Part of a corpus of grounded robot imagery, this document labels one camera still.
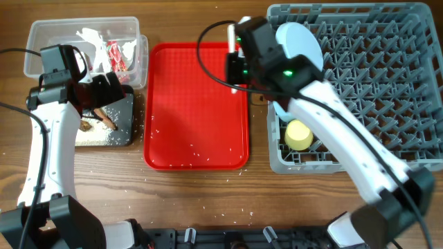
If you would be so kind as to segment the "brown carrot piece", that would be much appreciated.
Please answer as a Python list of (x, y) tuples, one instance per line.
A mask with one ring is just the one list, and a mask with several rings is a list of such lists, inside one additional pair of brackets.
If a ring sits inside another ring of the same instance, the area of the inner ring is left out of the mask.
[(114, 122), (111, 121), (111, 119), (108, 117), (108, 115), (101, 109), (94, 109), (93, 113), (97, 115), (101, 121), (111, 130), (117, 130), (117, 126)]

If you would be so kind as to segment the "brown food scrap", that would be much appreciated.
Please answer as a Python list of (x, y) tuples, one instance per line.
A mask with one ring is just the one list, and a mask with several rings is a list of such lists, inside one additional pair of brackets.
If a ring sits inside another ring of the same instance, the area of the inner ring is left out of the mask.
[(80, 127), (79, 127), (80, 131), (87, 132), (91, 129), (92, 129), (92, 125), (89, 122), (87, 122), (85, 120), (80, 121)]

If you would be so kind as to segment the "large light blue plate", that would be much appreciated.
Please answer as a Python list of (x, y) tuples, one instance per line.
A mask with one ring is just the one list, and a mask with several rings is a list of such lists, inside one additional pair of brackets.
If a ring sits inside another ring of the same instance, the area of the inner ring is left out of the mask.
[(304, 55), (318, 70), (323, 70), (320, 44), (308, 28), (296, 22), (285, 23), (277, 29), (275, 38), (287, 58)]

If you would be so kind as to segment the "yellow plastic cup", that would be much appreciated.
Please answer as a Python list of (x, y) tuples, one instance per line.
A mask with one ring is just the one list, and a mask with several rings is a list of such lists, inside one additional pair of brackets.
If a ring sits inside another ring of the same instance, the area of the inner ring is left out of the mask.
[(284, 141), (290, 149), (302, 151), (309, 148), (314, 139), (312, 131), (299, 120), (288, 123), (284, 133)]

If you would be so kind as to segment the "light blue bowl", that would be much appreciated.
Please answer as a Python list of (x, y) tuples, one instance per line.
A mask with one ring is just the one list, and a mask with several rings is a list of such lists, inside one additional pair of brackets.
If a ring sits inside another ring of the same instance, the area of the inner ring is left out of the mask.
[(278, 102), (273, 101), (273, 107), (275, 109), (275, 112), (279, 119), (281, 119), (283, 122), (291, 122), (292, 120), (295, 120), (296, 118), (289, 112), (285, 111)]

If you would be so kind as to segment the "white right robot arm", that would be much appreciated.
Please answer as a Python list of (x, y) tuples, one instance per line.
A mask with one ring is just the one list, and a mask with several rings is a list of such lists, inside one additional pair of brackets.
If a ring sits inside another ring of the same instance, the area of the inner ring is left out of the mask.
[(306, 125), (348, 173), (365, 205), (332, 221), (327, 231), (341, 248), (384, 248), (424, 216), (435, 179), (386, 149), (348, 110), (323, 73), (323, 54), (309, 29), (286, 23), (277, 29), (264, 17), (231, 21), (228, 43), (241, 53), (230, 67), (232, 86), (252, 83)]

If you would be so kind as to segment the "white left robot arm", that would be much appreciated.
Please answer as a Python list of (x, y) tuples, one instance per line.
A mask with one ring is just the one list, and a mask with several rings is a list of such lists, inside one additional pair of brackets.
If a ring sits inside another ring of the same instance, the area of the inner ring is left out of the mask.
[(20, 112), (33, 126), (28, 173), (17, 207), (1, 214), (12, 248), (135, 248), (142, 234), (131, 221), (103, 225), (75, 197), (75, 139), (84, 111), (125, 98), (115, 73), (87, 78), (71, 45), (38, 52), (44, 67)]

